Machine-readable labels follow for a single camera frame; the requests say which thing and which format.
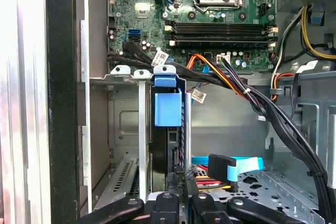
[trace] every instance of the blue latch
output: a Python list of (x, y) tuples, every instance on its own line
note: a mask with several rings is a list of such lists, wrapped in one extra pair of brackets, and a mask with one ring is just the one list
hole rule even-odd
[[(156, 87), (176, 88), (176, 75), (156, 75)], [(182, 126), (182, 91), (155, 94), (155, 126)]]

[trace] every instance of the orange wire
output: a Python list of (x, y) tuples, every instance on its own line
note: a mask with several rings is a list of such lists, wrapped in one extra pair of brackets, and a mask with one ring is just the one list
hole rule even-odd
[[(277, 88), (277, 83), (278, 81), (280, 80), (280, 78), (282, 77), (289, 77), (289, 76), (295, 76), (295, 74), (293, 73), (282, 73), (282, 74), (279, 74), (277, 75), (275, 78), (274, 78), (274, 83), (273, 83), (273, 87), (276, 89)], [(278, 98), (277, 95), (273, 95), (272, 97), (272, 101), (276, 100)]]
[(243, 95), (243, 93), (240, 91), (240, 90), (238, 90), (237, 88), (235, 88), (234, 86), (233, 86), (233, 84), (230, 82), (230, 80), (226, 77), (226, 75), (222, 72), (222, 71), (220, 71), (220, 70), (218, 70), (218, 69), (216, 69), (212, 64), (211, 64), (211, 62), (210, 61), (208, 61), (205, 57), (203, 57), (202, 55), (197, 55), (197, 54), (195, 54), (195, 55), (192, 55), (192, 57), (191, 57), (191, 59), (189, 60), (189, 63), (187, 64), (187, 68), (188, 69), (191, 69), (193, 66), (194, 66), (194, 62), (195, 62), (195, 59), (196, 58), (199, 58), (200, 60), (202, 60), (202, 61), (204, 61), (206, 64), (208, 64), (210, 67), (211, 67), (211, 69), (216, 73), (216, 74), (218, 74), (221, 78), (222, 78), (222, 80), (232, 89), (232, 90), (234, 90), (237, 94), (239, 94), (239, 95), (241, 95), (242, 97), (244, 97), (245, 99), (247, 99), (244, 95)]

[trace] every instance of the green circuit board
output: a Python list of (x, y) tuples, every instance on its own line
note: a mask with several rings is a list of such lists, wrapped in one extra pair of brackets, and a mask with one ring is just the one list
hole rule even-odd
[[(259, 15), (258, 6), (267, 3), (269, 9), (264, 16)], [(196, 14), (195, 19), (190, 20), (189, 12)], [(177, 22), (186, 23), (235, 23), (235, 24), (270, 24), (275, 23), (275, 0), (243, 0), (243, 5), (239, 9), (219, 9), (210, 10), (201, 13), (193, 6), (193, 0), (175, 0), (174, 3), (166, 3), (163, 6), (157, 5), (155, 0), (109, 0), (109, 20), (116, 26), (115, 40), (109, 40), (110, 50), (120, 51), (122, 42), (127, 41), (129, 29), (140, 29), (142, 32), (141, 41), (150, 43), (150, 47), (146, 53), (155, 56), (156, 47), (170, 55), (170, 59), (187, 64), (189, 56), (192, 53), (203, 54), (210, 52), (215, 57), (224, 52), (231, 52), (231, 65), (239, 72), (242, 71), (269, 71), (270, 59), (272, 53), (267, 49), (245, 48), (231, 50), (227, 48), (181, 48), (171, 47), (169, 42), (164, 39), (166, 32), (164, 31), (165, 20), (175, 20)], [(224, 14), (221, 18), (214, 18), (216, 14)], [(246, 18), (239, 18), (241, 14), (245, 14)], [(201, 62), (197, 62), (195, 69), (202, 70)]]

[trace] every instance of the gray metal frame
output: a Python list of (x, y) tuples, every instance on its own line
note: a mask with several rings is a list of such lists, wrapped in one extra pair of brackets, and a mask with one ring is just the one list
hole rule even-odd
[(45, 0), (0, 2), (0, 205), (5, 223), (49, 223)]

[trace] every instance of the yellow wire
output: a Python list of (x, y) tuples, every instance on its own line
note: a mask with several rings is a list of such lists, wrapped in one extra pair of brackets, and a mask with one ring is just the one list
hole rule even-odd
[(196, 179), (198, 178), (209, 178), (209, 176), (197, 176)]
[(208, 190), (215, 190), (215, 189), (230, 189), (231, 188), (231, 186), (222, 186), (222, 187), (217, 187), (217, 188), (211, 188), (211, 187), (209, 187), (209, 189), (207, 188), (207, 189), (199, 189), (199, 191), (208, 191)]
[(303, 39), (305, 43), (307, 44), (308, 49), (321, 58), (335, 59), (336, 55), (329, 55), (329, 54), (318, 52), (310, 45), (309, 38), (308, 38), (308, 31), (307, 31), (307, 12), (308, 12), (308, 6), (306, 6), (302, 12), (301, 27), (302, 27)]

